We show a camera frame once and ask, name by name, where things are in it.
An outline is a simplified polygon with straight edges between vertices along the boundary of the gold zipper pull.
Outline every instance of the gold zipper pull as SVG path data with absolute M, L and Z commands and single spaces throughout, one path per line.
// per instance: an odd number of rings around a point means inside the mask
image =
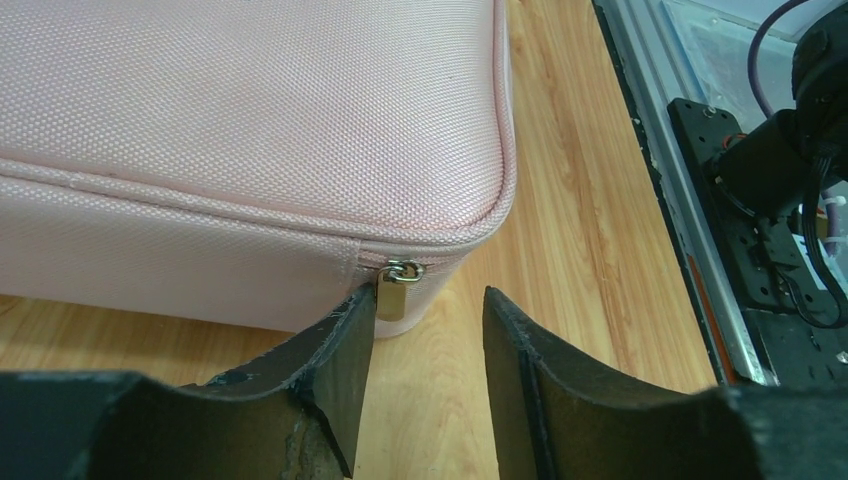
M 406 315 L 406 290 L 424 276 L 424 265 L 389 260 L 377 273 L 377 318 L 397 322 Z

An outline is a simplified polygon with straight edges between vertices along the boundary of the zipper pull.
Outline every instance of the zipper pull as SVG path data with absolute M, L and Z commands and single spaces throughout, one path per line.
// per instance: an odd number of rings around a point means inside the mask
M 406 315 L 406 290 L 424 277 L 424 265 L 410 260 L 389 260 L 377 272 L 377 318 L 397 322 Z

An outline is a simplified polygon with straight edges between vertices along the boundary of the purple cable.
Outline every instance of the purple cable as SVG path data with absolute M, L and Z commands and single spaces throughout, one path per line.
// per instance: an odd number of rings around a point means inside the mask
M 777 23 L 780 17 L 798 5 L 807 3 L 808 1 L 810 0 L 789 0 L 783 5 L 777 7 L 771 15 L 766 17 L 762 25 L 760 25 L 760 28 L 757 29 L 756 33 L 754 33 L 754 39 L 751 40 L 751 46 L 748 48 L 748 83 L 751 84 L 751 92 L 754 94 L 754 99 L 757 101 L 757 104 L 760 106 L 760 109 L 763 111 L 766 118 L 771 118 L 771 116 L 774 115 L 774 110 L 772 110 L 771 105 L 769 105 L 768 100 L 766 100 L 766 95 L 763 92 L 763 86 L 760 83 L 760 74 L 757 70 L 757 57 L 760 53 L 760 45 L 762 45 L 763 39 L 766 38 L 766 34 L 771 27 Z M 830 190 L 824 190 L 821 196 L 825 200 L 833 198 L 833 192 Z M 838 237 L 839 211 L 837 205 L 835 203 L 825 205 L 825 212 L 827 213 L 827 236 L 831 238 Z M 836 243 L 826 242 L 824 247 L 829 256 L 832 257 L 836 255 L 838 250 Z

